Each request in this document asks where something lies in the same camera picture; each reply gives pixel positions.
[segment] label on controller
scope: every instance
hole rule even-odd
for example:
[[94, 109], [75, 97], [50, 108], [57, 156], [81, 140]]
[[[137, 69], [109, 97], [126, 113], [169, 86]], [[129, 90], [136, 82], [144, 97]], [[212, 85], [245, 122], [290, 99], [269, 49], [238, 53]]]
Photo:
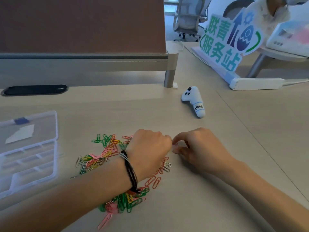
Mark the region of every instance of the label on controller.
[[202, 102], [197, 102], [193, 104], [194, 111], [197, 112], [199, 110], [205, 110]]

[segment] clear plastic box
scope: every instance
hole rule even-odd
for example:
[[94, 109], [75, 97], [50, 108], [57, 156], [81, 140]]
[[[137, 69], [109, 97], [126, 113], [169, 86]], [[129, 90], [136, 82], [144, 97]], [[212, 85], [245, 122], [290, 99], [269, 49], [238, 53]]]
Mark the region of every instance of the clear plastic box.
[[[31, 137], [6, 143], [26, 126]], [[57, 175], [56, 111], [0, 122], [0, 199]]]

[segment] stand leg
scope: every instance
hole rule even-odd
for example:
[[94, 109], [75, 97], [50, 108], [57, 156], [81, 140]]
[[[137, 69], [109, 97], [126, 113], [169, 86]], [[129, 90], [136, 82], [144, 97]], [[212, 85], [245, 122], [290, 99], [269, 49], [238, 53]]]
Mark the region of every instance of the stand leg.
[[166, 88], [173, 87], [175, 71], [176, 70], [166, 70], [165, 71], [164, 87]]
[[268, 57], [264, 54], [260, 54], [257, 60], [252, 65], [249, 73], [246, 75], [246, 78], [256, 78], [257, 75], [260, 73], [262, 67], [269, 65], [271, 61], [272, 61], [271, 57]]

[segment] black braided bracelet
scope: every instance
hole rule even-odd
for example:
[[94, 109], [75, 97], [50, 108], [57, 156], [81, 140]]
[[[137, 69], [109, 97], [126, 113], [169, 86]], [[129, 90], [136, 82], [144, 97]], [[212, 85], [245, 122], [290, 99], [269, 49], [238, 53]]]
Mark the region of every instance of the black braided bracelet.
[[128, 155], [125, 151], [122, 151], [121, 153], [123, 155], [120, 155], [120, 156], [125, 159], [126, 170], [128, 172], [128, 175], [129, 175], [129, 178], [132, 184], [130, 191], [134, 193], [139, 193], [139, 191], [137, 190], [137, 176], [135, 175], [132, 165], [128, 161]]

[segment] brown partition panel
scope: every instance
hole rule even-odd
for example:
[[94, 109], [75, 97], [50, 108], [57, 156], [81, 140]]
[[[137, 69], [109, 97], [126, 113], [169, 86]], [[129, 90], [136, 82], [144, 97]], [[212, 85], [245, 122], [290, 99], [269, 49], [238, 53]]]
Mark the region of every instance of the brown partition panel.
[[0, 0], [0, 53], [165, 53], [163, 0]]

